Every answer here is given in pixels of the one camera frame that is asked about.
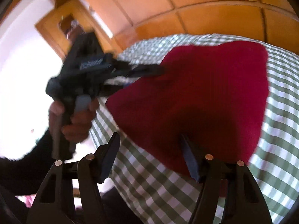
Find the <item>dark sleeved left forearm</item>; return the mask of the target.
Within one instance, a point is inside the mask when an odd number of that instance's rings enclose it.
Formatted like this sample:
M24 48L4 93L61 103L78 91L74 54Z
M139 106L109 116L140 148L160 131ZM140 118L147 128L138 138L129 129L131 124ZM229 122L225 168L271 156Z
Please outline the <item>dark sleeved left forearm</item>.
M36 194L55 162L52 147L52 136L47 130L32 151L22 159L1 158L1 186L14 196Z

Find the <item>person's left hand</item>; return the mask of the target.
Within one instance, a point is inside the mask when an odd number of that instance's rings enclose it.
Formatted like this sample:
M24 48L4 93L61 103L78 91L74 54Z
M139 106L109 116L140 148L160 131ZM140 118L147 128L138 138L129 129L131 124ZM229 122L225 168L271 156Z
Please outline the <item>person's left hand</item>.
M99 102L94 99L89 104L87 110L74 113L70 118L70 124L61 126L60 131L71 143L80 143L88 138L92 120L96 116ZM54 101L49 108L49 131L54 135L54 128L58 126L58 118L64 113L64 105L59 101Z

